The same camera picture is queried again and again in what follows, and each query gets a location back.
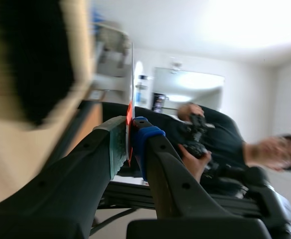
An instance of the eyeglasses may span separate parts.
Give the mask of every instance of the eyeglasses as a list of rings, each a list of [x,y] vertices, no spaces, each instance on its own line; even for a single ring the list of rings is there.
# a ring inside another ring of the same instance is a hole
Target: eyeglasses
[[[283,151],[281,161],[285,166],[291,165],[291,141],[285,137],[279,137],[279,145]]]

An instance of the bottle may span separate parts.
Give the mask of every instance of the bottle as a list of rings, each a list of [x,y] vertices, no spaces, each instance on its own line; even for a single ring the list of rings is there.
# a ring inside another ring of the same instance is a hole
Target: bottle
[[[136,106],[143,107],[146,100],[146,90],[147,90],[147,76],[139,75],[138,83],[136,85]]]

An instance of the beige fabric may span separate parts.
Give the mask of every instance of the beige fabric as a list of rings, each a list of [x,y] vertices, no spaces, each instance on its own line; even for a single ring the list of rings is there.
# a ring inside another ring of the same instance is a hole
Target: beige fabric
[[[64,0],[70,53],[76,85],[51,113],[42,129],[32,129],[10,87],[10,69],[5,63],[5,45],[0,41],[0,201],[33,178],[54,148],[92,79],[92,45],[85,0]]]

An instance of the mirror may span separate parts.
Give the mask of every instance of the mirror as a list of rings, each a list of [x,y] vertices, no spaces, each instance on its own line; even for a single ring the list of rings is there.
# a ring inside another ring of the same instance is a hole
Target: mirror
[[[182,104],[192,102],[219,111],[223,85],[222,76],[155,68],[152,110],[176,116]]]

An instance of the man's arm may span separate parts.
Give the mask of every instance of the man's arm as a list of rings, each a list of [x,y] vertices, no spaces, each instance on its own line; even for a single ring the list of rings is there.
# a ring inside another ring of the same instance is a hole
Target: man's arm
[[[238,134],[240,134],[235,122],[229,116],[219,111],[207,108],[205,106],[187,103],[182,105],[177,112],[179,119],[183,121],[189,121],[190,114],[204,116],[207,123],[218,124],[227,129],[235,130]]]

